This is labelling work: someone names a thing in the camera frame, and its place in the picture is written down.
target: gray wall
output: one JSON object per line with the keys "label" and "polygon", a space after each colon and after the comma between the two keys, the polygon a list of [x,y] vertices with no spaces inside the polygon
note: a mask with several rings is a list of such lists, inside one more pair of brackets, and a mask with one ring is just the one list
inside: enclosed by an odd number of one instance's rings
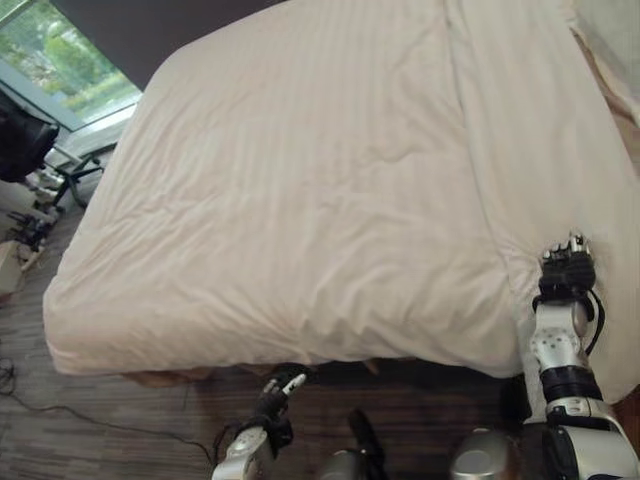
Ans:
{"label": "gray wall", "polygon": [[273,0],[52,0],[140,89],[179,47]]}

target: wrinkled duvet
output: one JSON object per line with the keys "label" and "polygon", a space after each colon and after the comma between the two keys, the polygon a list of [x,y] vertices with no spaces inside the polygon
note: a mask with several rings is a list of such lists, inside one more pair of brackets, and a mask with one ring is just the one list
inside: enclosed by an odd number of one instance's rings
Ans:
{"label": "wrinkled duvet", "polygon": [[592,242],[640,381],[640,189],[547,2],[291,0],[146,89],[44,298],[69,374],[414,356],[522,370],[549,244]]}

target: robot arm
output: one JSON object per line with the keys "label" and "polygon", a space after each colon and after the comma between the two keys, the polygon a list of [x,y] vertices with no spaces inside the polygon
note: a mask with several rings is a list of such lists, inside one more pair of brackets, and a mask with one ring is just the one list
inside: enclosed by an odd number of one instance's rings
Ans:
{"label": "robot arm", "polygon": [[545,252],[530,343],[547,401],[545,461],[552,478],[637,478],[638,457],[589,367],[587,353],[602,328],[599,302],[594,340],[583,348],[595,313],[587,295],[594,283],[593,261],[581,236]]}
{"label": "robot arm", "polygon": [[291,423],[283,415],[291,394],[307,380],[302,368],[276,374],[267,383],[253,417],[239,430],[212,480],[271,478],[278,451],[293,440]]}

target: black office chair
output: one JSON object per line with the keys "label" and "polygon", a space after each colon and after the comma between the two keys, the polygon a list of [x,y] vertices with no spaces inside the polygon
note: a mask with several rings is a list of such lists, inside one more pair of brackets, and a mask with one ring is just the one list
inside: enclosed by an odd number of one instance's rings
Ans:
{"label": "black office chair", "polygon": [[[59,132],[58,125],[30,114],[0,91],[0,180],[24,183],[27,175],[48,166],[63,179],[51,205],[59,208],[58,203],[70,190],[76,203],[86,208],[87,203],[81,198],[77,185],[82,177],[103,168],[92,155],[78,158],[56,145]],[[47,164],[45,156],[51,149],[72,160],[75,165],[66,170]],[[90,162],[95,166],[87,167]]]}

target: black cable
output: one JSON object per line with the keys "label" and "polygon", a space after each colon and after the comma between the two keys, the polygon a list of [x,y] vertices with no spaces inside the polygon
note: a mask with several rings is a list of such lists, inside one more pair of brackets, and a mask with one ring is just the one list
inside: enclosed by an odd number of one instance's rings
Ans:
{"label": "black cable", "polygon": [[596,342],[598,341],[598,338],[600,338],[600,334],[602,333],[602,329],[604,328],[604,320],[605,320],[604,307],[602,306],[602,302],[600,301],[600,298],[598,298],[598,296],[593,291],[593,289],[589,289],[589,293],[591,294],[593,299],[596,301],[596,304],[598,305],[598,323],[596,324],[596,331],[593,334],[593,338],[591,339],[589,346],[585,349],[585,353],[587,355],[591,355],[591,352],[593,351],[593,347],[596,346]]}
{"label": "black cable", "polygon": [[6,397],[6,398],[11,398],[13,401],[15,401],[18,404],[20,404],[24,409],[26,409],[26,410],[28,410],[30,412],[35,412],[35,413],[63,411],[63,412],[69,413],[70,415],[76,417],[79,420],[82,420],[82,421],[85,421],[85,422],[88,422],[88,423],[92,423],[94,425],[100,425],[102,427],[107,427],[107,428],[113,428],[115,430],[124,430],[124,431],[129,431],[129,432],[143,433],[145,435],[154,435],[154,436],[157,436],[157,437],[166,437],[166,438],[169,438],[171,440],[176,440],[176,441],[178,441],[180,443],[184,443],[185,445],[192,445],[194,447],[198,447],[200,450],[202,450],[202,452],[207,457],[207,460],[209,461],[209,464],[215,466],[214,462],[213,462],[213,459],[212,459],[211,455],[209,454],[209,451],[207,450],[207,447],[205,447],[203,444],[201,444],[199,442],[196,442],[194,440],[186,440],[186,439],[182,438],[181,436],[176,435],[173,432],[164,432],[164,431],[158,431],[158,430],[147,430],[145,428],[128,427],[128,426],[125,426],[125,425],[118,425],[118,424],[115,424],[115,423],[103,422],[101,420],[96,420],[94,418],[91,418],[90,416],[85,415],[84,413],[80,413],[80,412],[74,410],[71,407],[67,407],[66,405],[51,405],[51,406],[47,406],[47,407],[33,407],[33,406],[29,405],[27,402],[25,402],[24,400],[22,400],[20,397],[18,397],[15,394],[15,390],[16,390],[16,374],[15,374],[15,366],[13,364],[13,361],[11,359],[9,359],[9,358],[0,357],[0,396]]}
{"label": "black cable", "polygon": [[240,427],[240,423],[229,423],[227,425],[225,425],[224,427],[222,427],[222,430],[220,430],[218,432],[218,434],[216,435],[216,438],[213,439],[213,468],[218,466],[218,463],[220,462],[220,445],[222,445],[222,441],[224,440],[224,437],[227,436],[227,432],[231,431],[231,429],[234,429],[234,437],[237,435],[238,433],[238,428]]}

